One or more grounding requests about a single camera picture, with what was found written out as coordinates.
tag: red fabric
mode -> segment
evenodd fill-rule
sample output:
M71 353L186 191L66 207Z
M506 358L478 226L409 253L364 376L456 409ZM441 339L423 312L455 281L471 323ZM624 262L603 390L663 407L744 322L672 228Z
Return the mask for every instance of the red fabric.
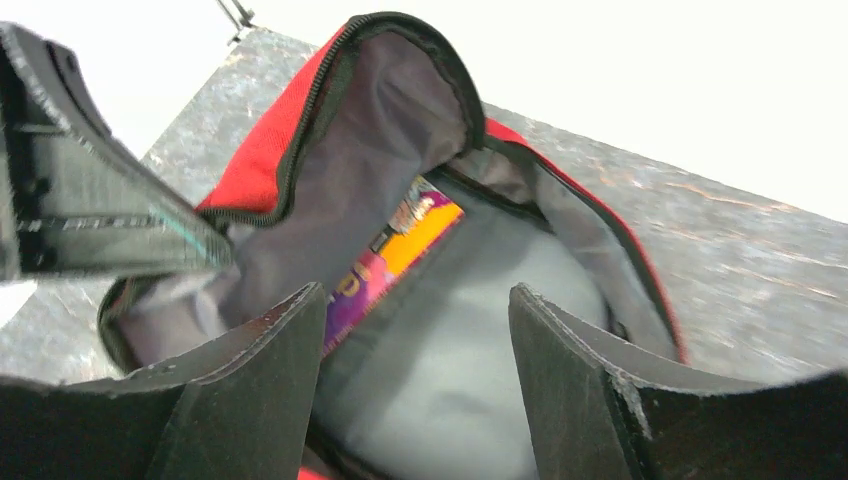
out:
M323 475L318 475L308 468L301 467L297 473L297 480L330 480Z
M201 202L198 208L230 207L263 213L273 210L277 204L278 193L277 165L294 135L294 130L300 120L301 112L303 111L303 106L318 66L327 54L330 45L332 45L342 30L340 29L336 32L333 38L309 59L306 65L295 75L282 95L262 115L248 134L244 143L236 150L218 186L209 194L206 200ZM524 137L492 119L486 119L486 131L493 137L506 142L521 144L536 152L536 150L527 144L527 140ZM627 224L591 192L562 172L559 167L543 155L538 152L536 154L550 167L551 171L557 172L563 181L588 198L603 205L613 218L626 227ZM653 265L647 260L648 257L639 239L629 228L626 228L626 231L633 243L642 252L642 256L646 259L651 274L655 278L659 278ZM682 341L680 327L674 317L671 303L668 301L662 283L657 282L657 285L671 317L672 335L677 343L680 360L683 363L687 363L688 352Z
M236 150L218 186L198 208L229 207L267 213L277 205L277 164L294 136L321 60L342 32L297 72L283 94L256 122Z

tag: tabletop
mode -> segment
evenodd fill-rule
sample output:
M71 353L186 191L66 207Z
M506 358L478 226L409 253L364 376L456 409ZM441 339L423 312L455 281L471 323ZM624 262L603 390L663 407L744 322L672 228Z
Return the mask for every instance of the tabletop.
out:
M315 50L251 32L142 163L199 201ZM848 225L486 107L633 227L669 291L693 366L780 382L848 365ZM95 327L110 283L40 282L0 330L0 373L52 383L117 375Z

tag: colorful package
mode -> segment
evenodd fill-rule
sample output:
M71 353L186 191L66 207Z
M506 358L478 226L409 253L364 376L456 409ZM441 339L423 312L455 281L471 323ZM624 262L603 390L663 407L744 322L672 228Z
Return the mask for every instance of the colorful package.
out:
M330 295L324 355L462 218L463 212L422 177L416 178L386 228Z

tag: bag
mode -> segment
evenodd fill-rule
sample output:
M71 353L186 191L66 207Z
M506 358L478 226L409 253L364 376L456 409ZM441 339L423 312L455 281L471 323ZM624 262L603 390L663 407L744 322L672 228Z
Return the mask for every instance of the bag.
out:
M601 331L686 360L634 234L485 118L453 48L398 13L351 19L198 207L232 240L232 265L113 286L99 318L109 354L130 372L260 317L304 285L331 290L418 175L465 218L323 361L308 443L345 475L537 478L507 314L520 283Z

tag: zipper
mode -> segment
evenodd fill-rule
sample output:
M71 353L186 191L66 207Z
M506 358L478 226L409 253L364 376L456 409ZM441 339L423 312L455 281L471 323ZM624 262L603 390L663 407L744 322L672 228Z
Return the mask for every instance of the zipper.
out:
M531 148L517 142L510 142L497 139L495 137L487 137L488 141L495 142L495 144L500 144L502 147L500 148L501 153L507 155L510 158L518 158L528 157L530 161L534 162L536 165L541 167L546 173L556 178L562 186L564 186L569 193L577 197L584 205L589 207L592 212L600 217L600 219L609 227L610 231L615 235L616 240L624 247L625 252L627 252L627 256L630 258L630 261L633 263L633 267L636 270L636 275L639 277L639 280L645 286L645 290L648 294L648 297L651 300L651 303L654 304L654 307L657 309L657 312L660 314L663 323L668 329L669 334L672 337L672 340L677 347L678 356L682 363L686 364L687 362L687 353L686 346L681 341L680 332L678 331L677 322L674 319L674 315L666 302L665 297L662 293L662 287L659 284L659 279L654 273L651 266L648 264L645 259L645 254L642 251L642 247L637 243L634 239L632 232L630 229L619 220L616 215L609 210L604 204L600 203L596 199L592 198L587 194L586 190L583 189L579 184L574 183L573 180L563 177L562 173L551 167L551 165L538 153L533 151ZM617 321L613 321L613 330L616 330L618 326L615 325L618 323ZM621 331L614 332L622 338L626 338L627 332L624 329L623 325L620 325Z
M441 53L439 60L444 65L439 62L434 63L439 69L439 73L454 88L454 93L460 100L460 108L463 110L468 125L466 145L460 155L482 146L485 136L483 104L468 70L462 65L459 55L447 39L426 22L404 13L380 12L356 16L351 18L327 49L315 72L315 77L301 111L300 121L277 167L278 200L274 210L269 213L256 213L240 209L206 208L197 212L201 218L219 232L226 233L227 227L233 223L259 228L269 227L284 220L291 213L294 206L293 186L297 172L306 156L301 155L301 152L312 140L311 137L323 133L314 131L312 126L315 123L318 111L320 111L322 93L331 84L333 67L345 47L355 45L357 41L364 39L372 31L374 33L405 31L411 33L412 36L426 38L426 44L424 44L424 40L405 36L408 41L430 53L431 58L434 56L432 47L435 46L439 50ZM455 64L447 65L448 62L455 62ZM449 72L445 72L444 68L446 67L450 67ZM137 362L132 358L129 346L126 345L121 335L114 330L111 320L126 313L133 301L161 278L161 276L158 276L119 279L104 295L97 315L100 325L98 330L107 352L122 370L129 371L137 368Z
M432 37L433 40L438 41L439 43L443 43L444 47L449 48L451 50L450 53L456 56L456 53L452 51L453 49L450 47L444 36L438 33L438 31L427 23L415 17L396 12L383 12L353 17L327 50L326 55L324 55L324 58L321 60L321 64L318 66L315 73L315 79L312 82L312 86L309 89L309 93L306 96L306 102L303 106L301 120L295 129L292 140L286 149L286 153L280 160L277 171L278 203L274 210L267 214L257 214L255 212L228 208L207 208L199 212L202 217L210 220L213 225L217 224L219 227L231 222L248 224L256 227L268 227L280 222L288 216L291 212L291 208L294 206L294 196L291 192L292 185L294 183L296 173L299 171L303 158L305 157L305 155L299 155L299 153L309 140L306 134L308 132L308 128L313 122L316 107L319 103L318 99L321 97L324 87L329 83L329 73L332 71L333 65L335 64L340 51L343 47L358 40L368 27L379 26L379 23L388 21L408 24L413 30L426 31L428 36ZM470 118L472 121L470 122L471 125L469 125L471 128L471 131L469 131L469 142L467 142L468 145L466 145L465 150L469 150L469 146L476 146L482 143L485 128L484 115L482 103L477 97L476 90L473 88L470 75L468 75L468 72L464 68L459 70L465 78L458 78L457 80L466 84L466 88L463 89L464 91L462 93L466 96L471 93L474 97L470 99L470 102L467 102L468 104L464 105L466 108L472 108L475 110L469 112L470 114L468 115L469 117L472 117Z
M553 233L550 224L545 218L542 211L535 203L517 203L512 200L495 193L490 188L475 182L464 174L454 170L450 165L442 165L430 173L424 174L424 178L432 174L437 174L443 177L448 182L451 182L470 194L480 198L488 204L497 206L510 215L530 221L537 228L544 230L547 233Z

